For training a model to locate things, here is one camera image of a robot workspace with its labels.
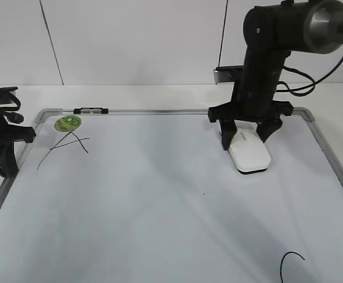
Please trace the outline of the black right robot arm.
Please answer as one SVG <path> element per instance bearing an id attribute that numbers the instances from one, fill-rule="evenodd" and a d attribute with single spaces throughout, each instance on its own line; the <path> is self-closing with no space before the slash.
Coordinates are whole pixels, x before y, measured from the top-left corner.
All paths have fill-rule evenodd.
<path id="1" fill-rule="evenodd" d="M 293 113 L 290 102 L 274 100 L 279 85 L 284 92 L 290 90 L 280 80 L 285 61 L 294 51 L 329 54 L 342 46 L 343 3 L 282 1 L 256 6 L 246 14 L 243 35 L 247 45 L 244 63 L 214 69 L 217 84 L 234 85 L 228 103 L 208 109 L 209 121 L 220 124 L 224 150 L 237 132 L 237 121 L 256 123 L 263 142 L 281 128 L 281 116 Z"/>

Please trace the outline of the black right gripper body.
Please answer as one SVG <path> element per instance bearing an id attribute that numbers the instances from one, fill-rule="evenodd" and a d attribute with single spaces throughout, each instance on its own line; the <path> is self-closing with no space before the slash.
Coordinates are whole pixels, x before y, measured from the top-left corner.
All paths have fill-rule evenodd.
<path id="1" fill-rule="evenodd" d="M 210 122 L 240 120 L 261 123 L 279 115 L 292 115 L 290 102 L 273 99 L 277 82 L 264 78 L 259 80 L 243 66 L 241 80 L 233 84 L 231 100 L 208 109 Z"/>

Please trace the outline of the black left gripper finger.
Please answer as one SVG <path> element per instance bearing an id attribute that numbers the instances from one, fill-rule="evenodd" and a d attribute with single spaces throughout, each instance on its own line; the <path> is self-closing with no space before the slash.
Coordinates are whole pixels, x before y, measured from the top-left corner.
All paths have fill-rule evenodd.
<path id="1" fill-rule="evenodd" d="M 15 177 L 18 165 L 14 153 L 14 143 L 0 145 L 0 176 Z"/>

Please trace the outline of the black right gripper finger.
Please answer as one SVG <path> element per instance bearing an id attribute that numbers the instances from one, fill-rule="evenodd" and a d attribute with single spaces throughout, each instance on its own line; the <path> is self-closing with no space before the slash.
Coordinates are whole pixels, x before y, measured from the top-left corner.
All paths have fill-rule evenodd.
<path id="1" fill-rule="evenodd" d="M 280 116 L 272 117 L 257 125 L 256 133 L 262 142 L 265 142 L 274 132 L 282 127 Z"/>
<path id="2" fill-rule="evenodd" d="M 237 133 L 237 126 L 234 120 L 220 120 L 221 145 L 224 150 L 228 150 L 231 141 Z"/>

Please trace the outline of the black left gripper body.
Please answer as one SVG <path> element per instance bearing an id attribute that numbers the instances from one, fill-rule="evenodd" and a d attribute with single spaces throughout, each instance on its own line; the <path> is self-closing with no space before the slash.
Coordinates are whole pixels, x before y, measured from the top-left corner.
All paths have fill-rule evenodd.
<path id="1" fill-rule="evenodd" d="M 18 111 L 21 102 L 16 97 L 16 86 L 0 87 L 0 146 L 14 142 L 32 143 L 36 133 L 32 127 L 21 126 L 24 116 Z"/>

